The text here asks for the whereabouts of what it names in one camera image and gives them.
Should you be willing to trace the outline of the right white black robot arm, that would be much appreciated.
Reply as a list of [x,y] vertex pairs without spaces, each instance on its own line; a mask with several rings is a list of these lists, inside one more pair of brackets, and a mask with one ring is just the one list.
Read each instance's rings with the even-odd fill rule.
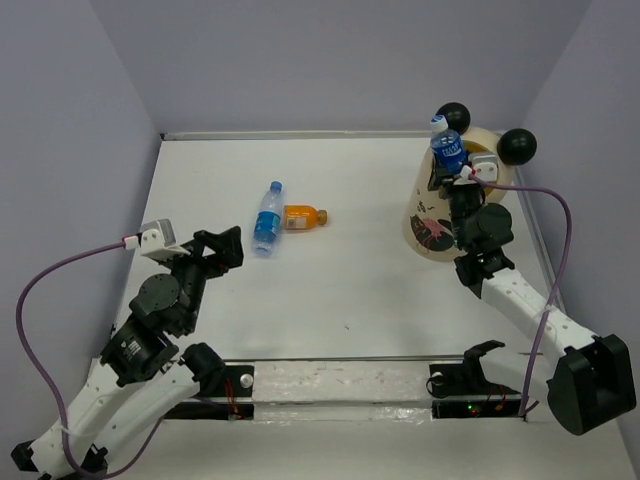
[[554,306],[555,290],[540,294],[503,251],[514,238],[512,217],[489,203],[488,182],[469,165],[452,174],[433,166],[427,188],[448,204],[460,283],[511,321],[532,342],[527,359],[491,363],[485,355],[502,347],[490,340],[467,349],[454,374],[433,386],[438,398],[516,388],[525,416],[545,403],[569,433],[583,435],[637,406],[629,349],[616,335],[599,336]]

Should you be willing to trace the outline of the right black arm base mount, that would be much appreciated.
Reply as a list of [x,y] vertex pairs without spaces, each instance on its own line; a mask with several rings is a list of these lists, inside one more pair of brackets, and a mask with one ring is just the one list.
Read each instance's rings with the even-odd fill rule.
[[425,384],[434,419],[517,418],[521,394],[509,387],[463,378],[461,363],[429,366]]

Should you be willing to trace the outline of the upright-lying blue label water bottle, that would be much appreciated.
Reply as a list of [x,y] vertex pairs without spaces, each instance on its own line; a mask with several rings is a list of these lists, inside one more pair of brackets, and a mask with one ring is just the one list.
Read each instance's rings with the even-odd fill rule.
[[270,256],[276,246],[284,210],[282,183],[272,181],[259,205],[252,234],[252,249],[263,257]]

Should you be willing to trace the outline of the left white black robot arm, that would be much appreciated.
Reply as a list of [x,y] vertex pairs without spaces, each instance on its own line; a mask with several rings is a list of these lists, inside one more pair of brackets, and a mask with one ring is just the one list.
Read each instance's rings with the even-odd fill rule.
[[[113,250],[136,250],[164,270],[141,284],[129,303],[126,321],[99,353],[80,392],[66,404],[27,340],[26,297],[45,275]],[[42,479],[110,479],[108,461],[125,441],[142,430],[157,430],[164,415],[186,399],[207,402],[220,392],[228,414],[241,417],[235,382],[219,355],[204,342],[181,350],[173,341],[194,332],[207,282],[240,267],[243,260],[240,227],[221,233],[199,230],[180,244],[170,221],[162,219],[37,274],[19,296],[16,330],[27,357],[54,396],[59,417],[39,438],[13,448],[16,467]]]

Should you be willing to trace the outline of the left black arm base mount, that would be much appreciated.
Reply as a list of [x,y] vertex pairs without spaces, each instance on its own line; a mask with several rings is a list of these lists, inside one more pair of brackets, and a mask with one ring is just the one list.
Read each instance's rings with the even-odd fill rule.
[[195,396],[169,410],[166,420],[252,420],[254,417],[252,364],[229,364],[220,382],[202,388]]

